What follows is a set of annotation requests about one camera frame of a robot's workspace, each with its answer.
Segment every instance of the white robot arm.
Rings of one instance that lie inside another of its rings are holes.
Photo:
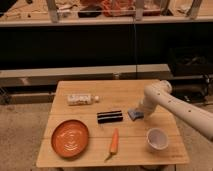
[[[138,110],[143,112],[146,118],[155,111],[159,104],[213,141],[213,113],[179,100],[170,95],[171,92],[172,86],[168,81],[146,86],[144,99],[139,102]]]

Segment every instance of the carrot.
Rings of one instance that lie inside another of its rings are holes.
[[[118,128],[115,128],[113,136],[112,136],[112,141],[109,147],[109,155],[108,157],[104,160],[105,162],[107,160],[109,160],[113,155],[117,154],[118,152],[118,138],[119,138],[119,134],[118,134]]]

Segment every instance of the wooden table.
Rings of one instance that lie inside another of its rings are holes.
[[[189,162],[173,115],[157,107],[148,121],[132,121],[127,111],[137,107],[143,98],[144,86],[157,80],[113,81],[61,81],[58,84],[49,120],[47,122],[37,167],[87,167],[87,166],[133,166],[170,165]],[[67,94],[91,93],[100,97],[99,103],[84,106],[68,106]],[[124,120],[114,123],[97,123],[97,112],[122,110]],[[50,140],[54,129],[63,121],[78,119],[89,129],[89,145],[75,160],[60,158],[52,149]],[[119,129],[119,151],[107,162],[109,144],[114,128]],[[163,129],[169,136],[169,147],[159,154],[146,150],[146,133],[153,127]]]

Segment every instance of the eraser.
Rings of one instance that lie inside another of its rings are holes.
[[[129,117],[131,118],[132,121],[135,121],[136,119],[144,117],[142,112],[137,111],[135,109],[129,109],[128,114],[129,114]]]

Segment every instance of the bottle cap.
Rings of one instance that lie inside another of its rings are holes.
[[[95,97],[94,97],[94,101],[95,101],[96,103],[98,103],[98,102],[100,101],[100,97],[99,97],[99,96],[95,96]]]

